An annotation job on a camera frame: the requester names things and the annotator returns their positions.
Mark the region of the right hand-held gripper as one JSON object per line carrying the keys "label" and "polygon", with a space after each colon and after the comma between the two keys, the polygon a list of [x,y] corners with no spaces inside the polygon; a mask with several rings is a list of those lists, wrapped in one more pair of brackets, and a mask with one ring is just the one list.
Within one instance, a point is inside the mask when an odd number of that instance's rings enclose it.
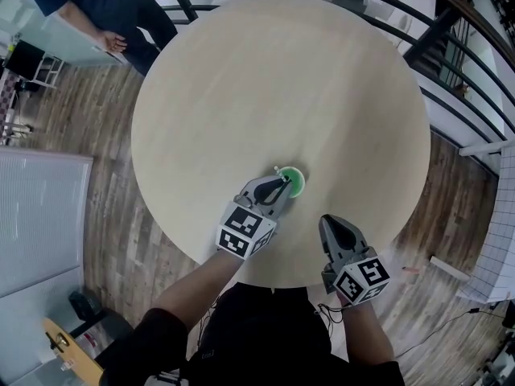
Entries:
{"label": "right hand-held gripper", "polygon": [[[377,297],[390,283],[387,268],[357,226],[338,216],[323,215],[319,234],[330,262],[321,273],[328,294],[337,292],[350,306],[357,306]],[[338,247],[356,254],[334,262]]]}

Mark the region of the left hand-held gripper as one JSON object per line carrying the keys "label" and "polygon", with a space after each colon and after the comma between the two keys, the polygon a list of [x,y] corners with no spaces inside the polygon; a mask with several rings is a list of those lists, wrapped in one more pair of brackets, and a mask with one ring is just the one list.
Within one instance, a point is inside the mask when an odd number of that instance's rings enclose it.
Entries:
{"label": "left hand-held gripper", "polygon": [[216,246],[246,260],[267,246],[290,197],[292,181],[278,175],[250,180],[229,201],[216,230]]}

